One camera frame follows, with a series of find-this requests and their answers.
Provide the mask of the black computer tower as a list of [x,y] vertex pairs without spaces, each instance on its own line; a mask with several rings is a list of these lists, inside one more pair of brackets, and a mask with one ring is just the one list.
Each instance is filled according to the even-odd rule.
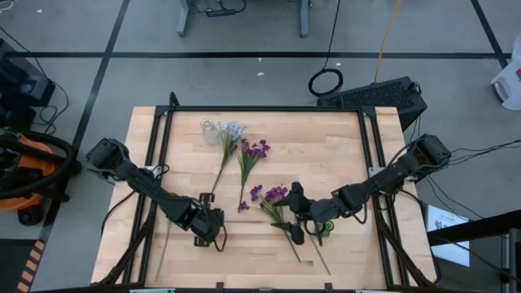
[[394,107],[405,131],[427,109],[419,83],[400,77],[320,97],[319,107]]

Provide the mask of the pale lilac flower bunch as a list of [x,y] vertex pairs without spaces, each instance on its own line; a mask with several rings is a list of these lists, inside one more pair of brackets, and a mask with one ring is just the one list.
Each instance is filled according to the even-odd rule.
[[221,135],[221,144],[223,149],[223,156],[221,166],[217,174],[216,180],[212,186],[211,192],[213,193],[217,188],[217,184],[221,178],[222,172],[226,167],[230,157],[236,152],[239,143],[246,137],[246,126],[241,125],[238,122],[228,122],[217,124],[219,126]]

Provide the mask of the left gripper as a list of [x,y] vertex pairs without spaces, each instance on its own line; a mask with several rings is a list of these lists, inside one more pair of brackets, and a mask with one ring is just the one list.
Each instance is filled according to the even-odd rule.
[[198,215],[192,221],[190,230],[194,233],[195,247],[210,247],[212,244],[217,246],[217,236],[224,226],[224,211],[220,208],[212,208],[211,204],[215,201],[213,193],[201,193],[199,195]]

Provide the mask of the black mat with orange stripes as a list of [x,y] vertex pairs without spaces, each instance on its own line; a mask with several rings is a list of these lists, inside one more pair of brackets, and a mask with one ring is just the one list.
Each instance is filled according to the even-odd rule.
[[0,293],[29,293],[46,243],[0,239]]

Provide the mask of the grey metal post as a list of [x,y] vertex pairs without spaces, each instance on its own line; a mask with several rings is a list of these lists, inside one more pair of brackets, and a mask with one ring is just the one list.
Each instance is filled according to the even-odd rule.
[[521,229],[510,229],[501,245],[502,269],[515,277],[501,276],[501,293],[521,293]]

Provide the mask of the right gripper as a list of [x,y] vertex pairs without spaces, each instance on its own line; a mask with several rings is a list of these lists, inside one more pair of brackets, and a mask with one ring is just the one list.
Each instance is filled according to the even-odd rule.
[[312,213],[315,203],[315,200],[307,199],[304,196],[304,188],[299,182],[292,182],[290,194],[275,202],[274,205],[290,206],[290,210],[296,215],[296,222],[294,224],[277,222],[271,225],[289,232],[291,240],[297,245],[304,243],[304,233],[317,237],[319,244],[322,245],[322,234],[326,230],[326,224],[319,222]]

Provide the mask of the grey desk leg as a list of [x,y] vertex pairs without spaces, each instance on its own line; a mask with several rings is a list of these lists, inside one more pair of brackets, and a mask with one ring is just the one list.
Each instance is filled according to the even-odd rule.
[[299,0],[300,3],[300,37],[306,38],[309,35],[309,9],[311,0]]
[[177,22],[177,35],[179,37],[184,37],[186,34],[186,27],[190,15],[190,8],[194,4],[194,0],[179,0],[179,2],[180,11]]

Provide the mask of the black equipment case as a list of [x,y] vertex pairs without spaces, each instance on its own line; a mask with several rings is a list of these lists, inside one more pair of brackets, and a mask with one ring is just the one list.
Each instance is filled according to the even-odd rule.
[[35,107],[47,107],[55,83],[27,59],[11,59],[15,50],[0,38],[0,128],[31,128]]

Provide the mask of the green glass vase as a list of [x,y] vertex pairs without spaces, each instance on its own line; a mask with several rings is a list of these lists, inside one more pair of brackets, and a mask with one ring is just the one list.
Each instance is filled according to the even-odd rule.
[[317,238],[323,239],[323,238],[329,238],[331,235],[331,232],[335,228],[335,224],[332,221],[327,222],[316,222],[315,223],[315,232],[317,235]]

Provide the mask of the white plastic object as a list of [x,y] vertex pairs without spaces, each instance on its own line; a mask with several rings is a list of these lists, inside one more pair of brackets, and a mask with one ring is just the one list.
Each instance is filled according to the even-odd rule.
[[521,34],[514,41],[511,62],[491,80],[491,86],[504,108],[521,112]]

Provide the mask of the clear glass vase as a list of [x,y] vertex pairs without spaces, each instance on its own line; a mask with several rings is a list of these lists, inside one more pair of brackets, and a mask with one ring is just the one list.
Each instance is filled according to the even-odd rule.
[[204,141],[209,145],[218,144],[221,138],[220,130],[213,120],[205,118],[201,121],[202,135]]

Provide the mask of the white artificial tulip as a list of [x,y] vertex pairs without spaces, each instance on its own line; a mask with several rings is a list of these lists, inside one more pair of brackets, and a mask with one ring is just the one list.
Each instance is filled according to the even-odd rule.
[[163,249],[162,249],[162,252],[161,252],[161,255],[160,255],[160,262],[159,262],[158,269],[157,269],[156,274],[155,274],[155,281],[157,281],[159,279],[159,277],[160,277],[160,272],[162,270],[162,266],[163,266],[163,263],[164,263],[164,257],[165,257],[165,254],[166,254],[166,249],[167,249],[168,243],[169,243],[169,236],[170,236],[170,233],[171,233],[171,229],[172,229],[172,223],[169,221],[169,222],[167,222],[167,231],[166,231],[166,235],[165,235],[165,239],[164,239]]
[[313,236],[309,236],[309,239],[310,239],[310,241],[311,241],[311,243],[312,243],[312,245],[314,247],[315,252],[317,253],[317,255],[319,257],[319,260],[322,263],[322,266],[324,267],[324,270],[326,271],[327,275],[330,276],[331,272],[330,272],[330,270],[329,270],[329,268],[328,268],[328,266],[327,266],[327,264],[326,264],[326,262],[325,262],[325,260],[324,260],[324,258],[322,256],[322,254],[321,254],[320,249],[318,248],[317,242],[314,240]]

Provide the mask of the purple artificial flower bunch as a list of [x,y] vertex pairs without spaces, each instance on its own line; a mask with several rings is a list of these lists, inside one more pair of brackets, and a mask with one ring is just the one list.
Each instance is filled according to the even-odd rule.
[[239,204],[242,204],[243,201],[244,188],[249,173],[253,170],[260,159],[267,157],[269,150],[270,146],[267,144],[265,139],[261,139],[259,142],[254,142],[253,144],[251,144],[246,138],[241,140],[240,152],[237,155],[241,172]]
[[247,211],[250,208],[254,208],[258,211],[263,212],[269,217],[272,224],[284,224],[284,211],[283,207],[276,206],[275,204],[286,197],[288,189],[284,185],[275,186],[268,191],[263,191],[263,186],[254,186],[250,190],[251,202],[255,203],[256,206],[249,205],[245,200],[239,203],[239,211]]

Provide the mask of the black metal beam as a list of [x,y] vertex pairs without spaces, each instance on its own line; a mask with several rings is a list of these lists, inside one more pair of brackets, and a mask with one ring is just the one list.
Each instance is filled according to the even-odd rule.
[[453,236],[453,243],[459,243],[478,238],[502,236],[508,234],[510,229],[521,229],[521,210],[491,216],[478,221],[469,221],[466,224],[455,225],[436,232],[428,232],[427,238],[430,245],[434,247],[448,242],[448,240],[441,238],[442,234]]

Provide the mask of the black aluminium table frame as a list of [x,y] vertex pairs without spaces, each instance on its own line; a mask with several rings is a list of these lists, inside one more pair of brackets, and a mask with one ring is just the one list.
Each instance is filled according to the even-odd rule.
[[[327,198],[343,185],[364,181],[371,165],[387,163],[404,145],[395,109],[375,112],[372,120],[359,111],[317,107],[136,107],[129,122],[125,145],[138,165],[167,164],[163,187],[173,193],[198,197],[212,190],[220,169],[221,148],[208,145],[200,123],[236,121],[244,124],[252,141],[265,139],[268,156],[252,170],[243,199],[252,186],[289,186],[299,181],[306,196]],[[226,221],[267,221],[261,212],[239,212],[240,171],[236,160],[224,168],[215,189],[215,205]],[[172,226],[160,277],[155,274],[164,245],[167,223],[155,216],[152,232],[138,249],[125,277],[151,287],[175,291],[353,291],[383,289],[399,282],[401,264],[393,250],[383,263],[381,238],[374,213],[366,223],[338,219],[331,236],[318,246],[331,272],[327,275],[313,244],[307,240],[292,247],[284,233],[265,225],[228,224],[222,236],[224,251],[195,247],[194,235]]]

